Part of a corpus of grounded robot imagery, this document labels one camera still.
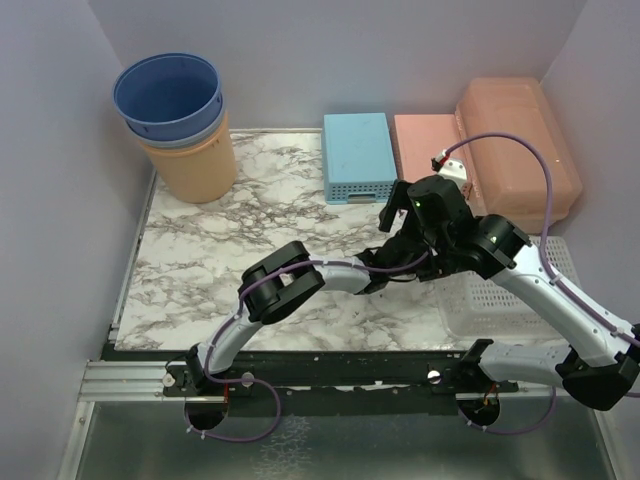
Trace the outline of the pink perforated plastic basket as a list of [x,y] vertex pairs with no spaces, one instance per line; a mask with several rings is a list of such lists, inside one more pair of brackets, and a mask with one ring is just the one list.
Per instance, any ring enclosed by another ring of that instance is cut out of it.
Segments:
[[393,117],[392,147],[398,178],[410,183],[435,174],[432,158],[460,141],[453,114]]

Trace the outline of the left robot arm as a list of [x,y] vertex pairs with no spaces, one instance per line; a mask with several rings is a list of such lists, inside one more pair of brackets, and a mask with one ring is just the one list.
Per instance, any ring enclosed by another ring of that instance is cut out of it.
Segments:
[[186,382],[199,394],[214,392],[237,354],[262,327],[286,319],[316,293],[369,295],[398,275],[418,274],[430,257],[426,245],[409,250],[396,241],[348,258],[313,255],[300,241],[286,244],[243,273],[229,315],[186,354]]

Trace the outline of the large orange lidded container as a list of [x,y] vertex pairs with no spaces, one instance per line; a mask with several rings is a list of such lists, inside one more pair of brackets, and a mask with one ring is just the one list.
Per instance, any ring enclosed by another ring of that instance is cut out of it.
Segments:
[[[582,182],[539,82],[529,77],[476,78],[455,111],[462,139],[488,133],[515,135],[533,146],[550,171],[551,223],[567,217],[582,192]],[[521,230],[541,232],[546,182],[535,156],[504,138],[472,141],[462,147],[469,162],[469,201],[477,215],[498,214]]]

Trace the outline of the blue plastic bucket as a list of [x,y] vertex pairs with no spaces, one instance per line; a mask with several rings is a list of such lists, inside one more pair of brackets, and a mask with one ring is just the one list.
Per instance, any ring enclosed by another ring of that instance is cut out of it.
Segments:
[[218,71],[187,53],[164,53],[138,61],[113,86],[113,103],[129,128],[151,141],[191,137],[223,111]]

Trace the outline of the light blue perforated basket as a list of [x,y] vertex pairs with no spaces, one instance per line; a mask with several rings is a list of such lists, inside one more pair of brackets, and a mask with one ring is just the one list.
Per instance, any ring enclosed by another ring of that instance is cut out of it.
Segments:
[[398,174],[385,114],[325,115],[321,147],[328,204],[387,201]]

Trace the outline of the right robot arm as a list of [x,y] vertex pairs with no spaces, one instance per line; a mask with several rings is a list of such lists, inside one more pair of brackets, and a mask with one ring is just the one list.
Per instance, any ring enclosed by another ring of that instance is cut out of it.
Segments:
[[556,348],[478,340],[460,361],[461,383],[481,391],[525,381],[564,389],[607,411],[639,376],[639,328],[609,312],[547,263],[542,245],[499,215],[476,217],[457,185],[439,175],[394,182],[379,216],[389,231],[404,211],[384,264],[421,281],[473,272],[518,297],[566,341]]

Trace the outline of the orange plastic bucket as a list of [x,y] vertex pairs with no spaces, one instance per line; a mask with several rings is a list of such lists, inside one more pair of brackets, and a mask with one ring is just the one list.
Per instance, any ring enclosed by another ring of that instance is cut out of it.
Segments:
[[168,149],[141,141],[139,144],[170,193],[182,202],[212,202],[224,196],[236,181],[237,163],[227,112],[220,126],[193,146]]

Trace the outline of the white perforated plastic basket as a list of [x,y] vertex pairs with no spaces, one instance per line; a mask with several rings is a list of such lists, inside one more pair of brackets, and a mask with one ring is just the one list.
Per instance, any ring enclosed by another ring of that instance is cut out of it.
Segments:
[[434,290],[444,328],[459,340],[533,344],[561,338],[523,301],[473,272],[439,279]]

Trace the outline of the grey-blue plastic bucket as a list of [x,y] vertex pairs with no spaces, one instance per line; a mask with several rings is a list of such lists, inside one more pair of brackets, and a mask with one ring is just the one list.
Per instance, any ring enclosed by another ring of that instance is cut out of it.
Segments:
[[168,141],[151,140],[136,133],[129,124],[127,124],[127,126],[131,134],[142,144],[145,144],[154,148],[160,148],[160,149],[186,148],[204,141],[207,137],[212,135],[220,127],[226,115],[226,106],[225,106],[223,96],[220,97],[218,104],[221,107],[221,110],[216,116],[215,120],[212,121],[206,128],[203,128],[202,130],[200,130],[197,133],[194,133],[191,136],[182,136],[181,138],[178,138],[176,140],[168,140]]

